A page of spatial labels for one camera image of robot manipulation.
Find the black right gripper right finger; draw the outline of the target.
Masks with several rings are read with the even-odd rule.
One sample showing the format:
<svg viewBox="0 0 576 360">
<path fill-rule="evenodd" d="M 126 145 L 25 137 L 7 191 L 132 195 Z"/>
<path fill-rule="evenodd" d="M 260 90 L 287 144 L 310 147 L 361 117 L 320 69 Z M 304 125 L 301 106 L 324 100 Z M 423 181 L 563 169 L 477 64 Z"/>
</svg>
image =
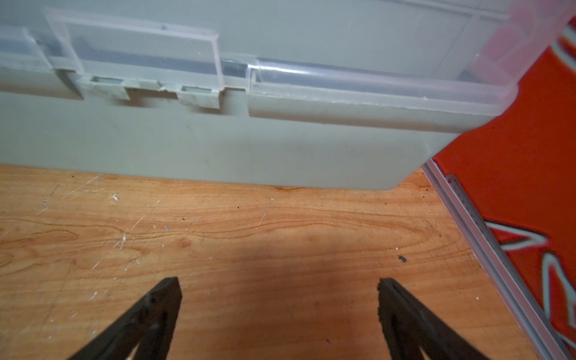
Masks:
<svg viewBox="0 0 576 360">
<path fill-rule="evenodd" d="M 393 278 L 379 280 L 378 316 L 392 359 L 486 359 Z"/>
</svg>

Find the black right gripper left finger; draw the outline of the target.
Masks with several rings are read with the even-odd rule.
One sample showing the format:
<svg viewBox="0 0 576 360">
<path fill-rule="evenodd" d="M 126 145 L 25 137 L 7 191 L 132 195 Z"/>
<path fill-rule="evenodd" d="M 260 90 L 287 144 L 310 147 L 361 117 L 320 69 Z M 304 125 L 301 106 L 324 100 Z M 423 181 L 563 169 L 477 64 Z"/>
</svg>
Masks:
<svg viewBox="0 0 576 360">
<path fill-rule="evenodd" d="M 170 351 L 182 291 L 166 277 L 72 359 L 165 359 Z"/>
</svg>

